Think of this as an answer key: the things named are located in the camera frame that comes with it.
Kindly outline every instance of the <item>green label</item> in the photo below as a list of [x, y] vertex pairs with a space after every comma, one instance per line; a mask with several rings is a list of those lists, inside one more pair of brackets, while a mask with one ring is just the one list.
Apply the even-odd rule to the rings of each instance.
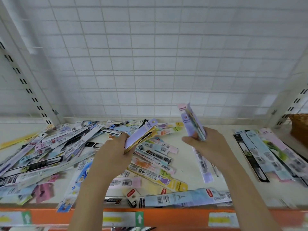
[[135, 212], [136, 227], [143, 227], [143, 212]]
[[30, 211], [21, 212], [22, 220], [24, 225], [32, 225]]

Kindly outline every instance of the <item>shelf surface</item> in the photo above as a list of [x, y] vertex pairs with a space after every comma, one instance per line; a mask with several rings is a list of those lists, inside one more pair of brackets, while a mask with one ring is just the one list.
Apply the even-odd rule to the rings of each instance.
[[[272, 178], [269, 175], [270, 183], [259, 182], [250, 168], [246, 158], [238, 147], [236, 141], [233, 139], [233, 130], [235, 129], [255, 129], [257, 126], [247, 126], [247, 125], [207, 125], [210, 128], [217, 129], [220, 133], [224, 135], [229, 146], [231, 147], [234, 155], [244, 167], [252, 182], [256, 186], [260, 195], [265, 201], [269, 199], [287, 199], [288, 201], [294, 203], [300, 208], [304, 208], [304, 211], [300, 210], [271, 210], [275, 218], [279, 219], [279, 223], [284, 226], [294, 227], [299, 226], [299, 223], [302, 223], [303, 217], [305, 215], [305, 207], [308, 207], [308, 189], [304, 188], [297, 182], [281, 183], [276, 178]], [[0, 140], [1, 142], [6, 142], [13, 140], [17, 137], [24, 136], [31, 132], [39, 131], [44, 128], [44, 124], [0, 124]], [[174, 178], [179, 179], [180, 181], [186, 182], [188, 184], [189, 190], [195, 190], [198, 188], [207, 188], [214, 187], [217, 190], [227, 190], [228, 187], [223, 178], [217, 178], [214, 176], [214, 182], [205, 184], [202, 180], [195, 155], [192, 151], [192, 148], [187, 144], [183, 143], [181, 140], [182, 136], [185, 136], [187, 133], [185, 130], [176, 132], [171, 135], [162, 136], [162, 140], [165, 142], [174, 145], [179, 148], [178, 154], [170, 153], [170, 156], [174, 158], [172, 166], [177, 169], [177, 172], [174, 175]], [[107, 135], [102, 134], [95, 139], [91, 140], [92, 142], [104, 143], [107, 140]], [[3, 149], [0, 151], [0, 161], [5, 159], [8, 155], [12, 154], [15, 149], [19, 147], [18, 144], [11, 146], [9, 148]], [[16, 199], [13, 197], [5, 197], [0, 200], [0, 210], [31, 210], [33, 222], [36, 224], [67, 224], [69, 223], [72, 211], [66, 214], [57, 214], [55, 213], [56, 205], [63, 199], [64, 192], [67, 189], [67, 185], [71, 180], [73, 169], [67, 170], [64, 173], [63, 178], [56, 180], [54, 183], [54, 192], [55, 196], [48, 201], [43, 202], [42, 204], [36, 205], [35, 199], [33, 199], [29, 204], [26, 204], [23, 207], [18, 207], [12, 203], [16, 202]], [[147, 191], [144, 188], [138, 189], [139, 193], [142, 196], [147, 194]], [[117, 189], [109, 189], [106, 196], [123, 196], [122, 192]], [[218, 211], [234, 211], [233, 208], [191, 208], [189, 209], [142, 209], [144, 211], [144, 224], [148, 226], [158, 226], [154, 224], [158, 220], [152, 216], [160, 216], [162, 214], [174, 214], [172, 217], [177, 217], [177, 225], [188, 225], [187, 216], [194, 220], [196, 227], [207, 226], [208, 213], [209, 212], [218, 212]], [[139, 209], [106, 209], [106, 211], [139, 211]], [[166, 221], [164, 223], [159, 221], [159, 225], [171, 225], [172, 223]]]

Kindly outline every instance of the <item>brown basket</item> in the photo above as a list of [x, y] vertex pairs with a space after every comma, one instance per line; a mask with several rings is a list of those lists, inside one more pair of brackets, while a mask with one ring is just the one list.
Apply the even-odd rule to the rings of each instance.
[[308, 148], [308, 114], [291, 114], [292, 130], [290, 134]]

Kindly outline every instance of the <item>red logo label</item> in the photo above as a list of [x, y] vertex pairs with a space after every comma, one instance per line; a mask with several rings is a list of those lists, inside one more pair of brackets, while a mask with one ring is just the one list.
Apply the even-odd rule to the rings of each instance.
[[210, 191], [210, 189], [206, 189], [206, 192], [208, 193], [208, 195], [209, 195], [210, 197], [213, 197], [213, 194], [212, 194], [212, 192]]
[[134, 189], [132, 189], [130, 192], [128, 192], [128, 193], [127, 193], [127, 195], [126, 195], [126, 196], [127, 196], [127, 197], [130, 197], [130, 196], [132, 196], [132, 194], [133, 194], [134, 192], [135, 192], [135, 190], [134, 190]]

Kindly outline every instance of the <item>yellow strip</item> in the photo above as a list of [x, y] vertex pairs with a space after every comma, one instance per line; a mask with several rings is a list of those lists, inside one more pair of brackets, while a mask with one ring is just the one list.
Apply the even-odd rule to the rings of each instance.
[[103, 217], [103, 222], [121, 222], [122, 218], [121, 217]]
[[210, 223], [227, 223], [230, 224], [231, 220], [229, 217], [209, 217], [209, 222]]
[[30, 139], [30, 138], [32, 138], [33, 136], [35, 136], [36, 134], [37, 134], [37, 133], [35, 132], [35, 133], [32, 133], [32, 134], [28, 134], [28, 135], [26, 135], [26, 136], [23, 136], [23, 137], [20, 137], [20, 138], [17, 138], [17, 139], [8, 141], [8, 142], [1, 143], [1, 144], [0, 144], [0, 149], [9, 147], [9, 146], [12, 146], [12, 145], [14, 145], [14, 144], [16, 144], [16, 143], [19, 143], [19, 142], [21, 142], [21, 141]]

